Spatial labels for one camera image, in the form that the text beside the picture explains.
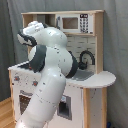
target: floor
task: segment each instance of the floor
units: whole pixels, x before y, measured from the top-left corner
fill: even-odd
[[[11,98],[0,102],[0,128],[15,128]]]

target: toy kitchen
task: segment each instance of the toy kitchen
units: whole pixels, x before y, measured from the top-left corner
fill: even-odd
[[[79,63],[66,87],[53,119],[45,128],[106,128],[107,87],[116,77],[103,71],[103,10],[22,13],[23,27],[38,21],[67,35],[67,50]],[[25,111],[41,78],[28,62],[9,68],[13,117]]]

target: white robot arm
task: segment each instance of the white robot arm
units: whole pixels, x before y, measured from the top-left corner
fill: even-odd
[[[41,72],[41,80],[16,128],[43,128],[49,122],[63,95],[66,78],[77,71],[77,61],[66,50],[67,37],[54,27],[37,21],[20,30],[21,44],[32,46],[28,56],[34,72]]]

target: oven door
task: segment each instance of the oven door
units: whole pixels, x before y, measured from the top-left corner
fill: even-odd
[[[28,106],[28,103],[34,93],[34,89],[24,86],[13,85],[14,113],[15,120],[18,121]]]
[[[80,14],[57,14],[56,26],[62,32],[80,33]]]

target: cabinet handle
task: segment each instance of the cabinet handle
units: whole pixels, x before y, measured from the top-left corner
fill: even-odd
[[[60,30],[60,26],[58,25],[58,21],[60,20],[60,16],[56,18],[56,27]]]
[[[32,96],[33,95],[32,93],[27,93],[23,90],[20,90],[20,93],[23,94],[23,95],[26,95],[26,96]]]

